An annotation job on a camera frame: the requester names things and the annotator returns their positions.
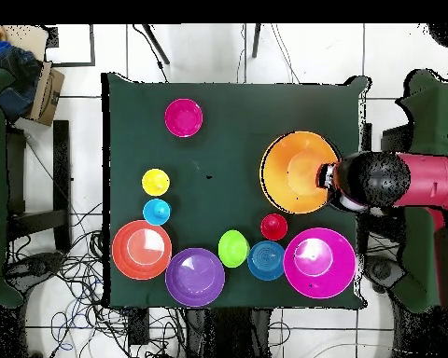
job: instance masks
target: yellow cup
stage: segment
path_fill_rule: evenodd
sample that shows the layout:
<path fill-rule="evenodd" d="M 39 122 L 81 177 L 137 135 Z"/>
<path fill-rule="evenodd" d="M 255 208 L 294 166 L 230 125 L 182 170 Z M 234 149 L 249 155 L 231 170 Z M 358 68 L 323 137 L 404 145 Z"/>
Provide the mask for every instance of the yellow cup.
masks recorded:
<path fill-rule="evenodd" d="M 170 180 L 161 169 L 150 169 L 143 176 L 142 184 L 148 195 L 158 197 L 168 190 Z"/>

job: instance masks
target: green cup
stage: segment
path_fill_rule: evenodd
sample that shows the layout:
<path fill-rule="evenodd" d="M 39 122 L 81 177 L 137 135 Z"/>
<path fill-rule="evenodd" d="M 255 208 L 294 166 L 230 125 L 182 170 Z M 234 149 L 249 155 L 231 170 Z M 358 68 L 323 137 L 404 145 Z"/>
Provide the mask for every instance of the green cup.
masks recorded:
<path fill-rule="evenodd" d="M 228 230 L 221 236 L 218 246 L 219 259 L 228 268 L 237 268 L 249 255 L 249 243 L 238 230 Z"/>

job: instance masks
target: magenta bowl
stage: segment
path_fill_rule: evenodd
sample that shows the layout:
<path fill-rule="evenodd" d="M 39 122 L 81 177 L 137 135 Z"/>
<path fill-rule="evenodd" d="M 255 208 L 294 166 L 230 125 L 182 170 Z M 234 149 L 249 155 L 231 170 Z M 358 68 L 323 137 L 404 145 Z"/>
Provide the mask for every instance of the magenta bowl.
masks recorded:
<path fill-rule="evenodd" d="M 176 99 L 166 108 L 164 123 L 174 136 L 190 137 L 201 128 L 203 111 L 191 99 Z"/>
<path fill-rule="evenodd" d="M 356 256 L 340 233 L 314 227 L 299 233 L 284 252 L 284 272 L 290 285 L 314 299 L 337 296 L 352 282 Z"/>

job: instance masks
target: metal rod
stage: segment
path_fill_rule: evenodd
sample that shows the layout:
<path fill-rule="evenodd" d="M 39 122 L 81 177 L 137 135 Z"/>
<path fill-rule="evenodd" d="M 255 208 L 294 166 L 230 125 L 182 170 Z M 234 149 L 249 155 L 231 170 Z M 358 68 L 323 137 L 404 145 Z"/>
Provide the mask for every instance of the metal rod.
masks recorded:
<path fill-rule="evenodd" d="M 169 64 L 169 59 L 167 58 L 166 54 L 162 50 L 160 43 L 158 43 L 158 40 L 156 39 L 154 34 L 151 32 L 151 27 L 148 24 L 143 24 L 143 28 L 145 29 L 147 36 L 151 40 L 151 43 L 153 43 L 154 48 L 160 53 L 164 64 Z"/>
<path fill-rule="evenodd" d="M 254 29 L 254 44 L 252 45 L 252 57 L 253 58 L 258 57 L 260 26 L 261 26 L 261 23 L 256 23 L 256 28 Z"/>
<path fill-rule="evenodd" d="M 247 23 L 244 24 L 244 83 L 247 82 Z"/>

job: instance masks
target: red bowl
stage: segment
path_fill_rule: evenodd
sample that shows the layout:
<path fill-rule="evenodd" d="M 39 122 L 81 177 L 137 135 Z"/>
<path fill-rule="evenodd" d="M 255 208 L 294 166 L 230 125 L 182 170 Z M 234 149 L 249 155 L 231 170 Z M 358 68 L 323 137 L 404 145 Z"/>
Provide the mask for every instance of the red bowl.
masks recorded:
<path fill-rule="evenodd" d="M 277 213 L 266 215 L 260 223 L 260 231 L 264 238 L 279 241 L 287 234 L 287 220 Z"/>

